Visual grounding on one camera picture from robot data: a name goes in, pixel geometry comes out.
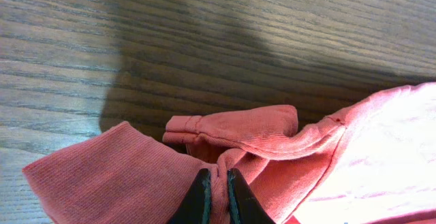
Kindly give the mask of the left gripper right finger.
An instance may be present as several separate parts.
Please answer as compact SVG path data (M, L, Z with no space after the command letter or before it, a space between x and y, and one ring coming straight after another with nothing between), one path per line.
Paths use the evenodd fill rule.
M275 224L238 169L228 170L227 184L231 224Z

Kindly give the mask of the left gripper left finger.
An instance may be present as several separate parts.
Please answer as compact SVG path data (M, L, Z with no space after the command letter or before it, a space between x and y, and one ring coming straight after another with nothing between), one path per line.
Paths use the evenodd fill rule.
M212 209L211 172L201 169L167 224L209 224Z

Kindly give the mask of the orange soccer t-shirt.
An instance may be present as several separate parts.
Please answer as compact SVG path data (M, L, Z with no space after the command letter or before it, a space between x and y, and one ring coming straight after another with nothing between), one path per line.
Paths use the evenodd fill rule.
M206 170L210 221L229 223L233 168L276 223L434 223L435 84L302 129L285 105L175 116L161 142L124 122L22 172L55 223L167 223Z

